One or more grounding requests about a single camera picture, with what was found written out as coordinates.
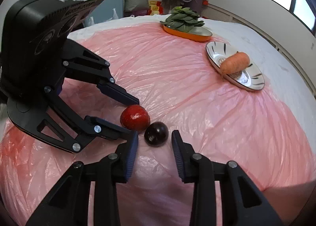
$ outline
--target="orange plate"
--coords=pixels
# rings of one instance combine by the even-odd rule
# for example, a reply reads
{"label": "orange plate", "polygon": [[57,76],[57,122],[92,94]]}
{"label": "orange plate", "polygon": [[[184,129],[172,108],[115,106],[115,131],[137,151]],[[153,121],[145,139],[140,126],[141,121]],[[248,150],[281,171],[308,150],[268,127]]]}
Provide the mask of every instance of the orange plate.
{"label": "orange plate", "polygon": [[163,29],[165,30],[165,32],[172,34],[172,35],[175,35],[175,36],[178,36],[178,37],[189,39],[192,41],[204,42],[204,41],[209,41],[212,37],[211,32],[210,32],[210,35],[205,36],[205,35],[197,35],[197,34],[192,34],[192,33],[188,33],[188,32],[177,31],[177,30],[168,28],[165,25],[162,25],[162,26],[163,26]]}

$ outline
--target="plate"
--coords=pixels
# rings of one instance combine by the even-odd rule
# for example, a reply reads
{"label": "plate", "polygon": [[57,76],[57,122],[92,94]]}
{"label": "plate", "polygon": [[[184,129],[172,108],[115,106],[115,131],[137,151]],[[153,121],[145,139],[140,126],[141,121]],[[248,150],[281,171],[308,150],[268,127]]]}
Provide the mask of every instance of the plate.
{"label": "plate", "polygon": [[[220,73],[219,66],[228,57],[234,55],[238,50],[223,42],[209,42],[206,44],[206,52],[208,54],[209,61],[212,66]],[[257,91],[264,88],[264,78],[263,75],[256,66],[256,64],[250,58],[250,64],[241,72],[233,74],[225,74],[224,78],[227,79],[232,84],[238,86],[239,88],[248,91]]]}
{"label": "plate", "polygon": [[204,27],[194,27],[189,32],[177,31],[172,28],[166,27],[165,25],[163,25],[163,29],[169,34],[197,42],[209,41],[213,35],[212,32]]}

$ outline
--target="wrinkled plastic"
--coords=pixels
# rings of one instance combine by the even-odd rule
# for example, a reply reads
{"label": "wrinkled plastic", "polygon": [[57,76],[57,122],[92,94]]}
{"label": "wrinkled plastic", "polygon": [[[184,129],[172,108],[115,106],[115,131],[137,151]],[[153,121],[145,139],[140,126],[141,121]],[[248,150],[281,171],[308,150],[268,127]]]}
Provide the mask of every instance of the wrinkled plastic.
{"label": "wrinkled plastic", "polygon": [[[237,161],[260,190],[313,179],[314,156],[290,109],[268,84],[260,92],[247,92],[223,80],[206,57],[206,43],[169,35],[159,23],[148,23],[97,32],[82,45],[111,63],[116,83],[140,99],[152,122],[164,122],[170,133],[178,129],[185,142],[213,161]],[[82,117],[120,125],[125,107],[92,84],[66,79],[60,96]],[[132,177],[117,186],[122,226],[189,224],[193,185],[178,177],[170,138],[152,148],[140,134]],[[74,161],[99,161],[119,143],[97,138],[74,155],[35,140],[8,121],[0,146],[6,208],[25,225]]]}

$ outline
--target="orange bowl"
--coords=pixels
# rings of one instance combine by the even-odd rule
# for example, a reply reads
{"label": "orange bowl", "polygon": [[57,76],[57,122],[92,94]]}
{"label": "orange bowl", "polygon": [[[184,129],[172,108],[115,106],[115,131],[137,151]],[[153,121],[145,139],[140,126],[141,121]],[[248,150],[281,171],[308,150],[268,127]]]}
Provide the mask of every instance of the orange bowl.
{"label": "orange bowl", "polygon": [[195,27],[189,32],[177,31],[169,27],[166,27],[165,25],[163,25],[162,27],[165,30],[165,32],[169,34],[197,42],[209,41],[213,35],[209,30],[207,30],[204,27]]}

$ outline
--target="red object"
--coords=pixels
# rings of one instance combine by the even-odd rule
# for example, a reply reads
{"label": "red object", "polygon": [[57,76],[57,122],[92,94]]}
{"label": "red object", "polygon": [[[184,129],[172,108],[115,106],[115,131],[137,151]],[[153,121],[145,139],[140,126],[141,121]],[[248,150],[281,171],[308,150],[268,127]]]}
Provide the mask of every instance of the red object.
{"label": "red object", "polygon": [[121,124],[129,130],[142,131],[150,125],[150,117],[140,105],[130,105],[120,117]]}

